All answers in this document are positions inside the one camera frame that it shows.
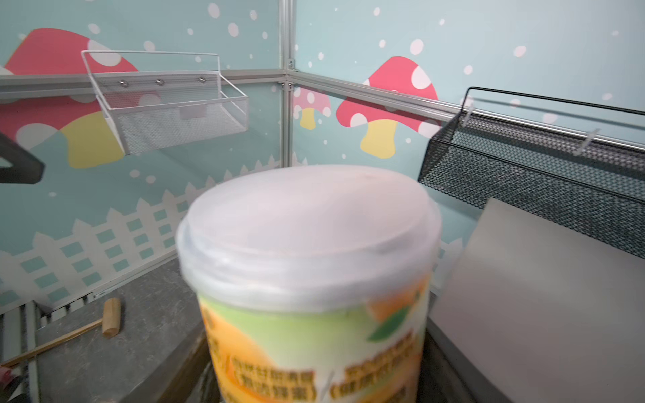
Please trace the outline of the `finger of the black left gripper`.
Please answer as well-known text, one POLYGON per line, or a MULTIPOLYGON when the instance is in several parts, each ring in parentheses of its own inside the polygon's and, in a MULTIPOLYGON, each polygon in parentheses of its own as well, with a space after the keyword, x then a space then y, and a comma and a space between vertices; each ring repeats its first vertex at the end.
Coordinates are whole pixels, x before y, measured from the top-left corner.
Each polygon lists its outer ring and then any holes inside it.
POLYGON ((5 134, 1 134, 1 158, 8 162, 1 167, 2 184, 34 185, 42 180, 45 163, 5 134))

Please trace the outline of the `orange green plastic-lid can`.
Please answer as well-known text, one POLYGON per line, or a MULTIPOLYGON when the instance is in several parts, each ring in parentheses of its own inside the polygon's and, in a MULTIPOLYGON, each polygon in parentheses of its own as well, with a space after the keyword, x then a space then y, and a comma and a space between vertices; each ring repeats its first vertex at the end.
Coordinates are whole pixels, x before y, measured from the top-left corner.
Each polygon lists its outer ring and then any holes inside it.
POLYGON ((413 402, 438 204, 369 166, 227 181, 176 231, 226 402, 413 402))

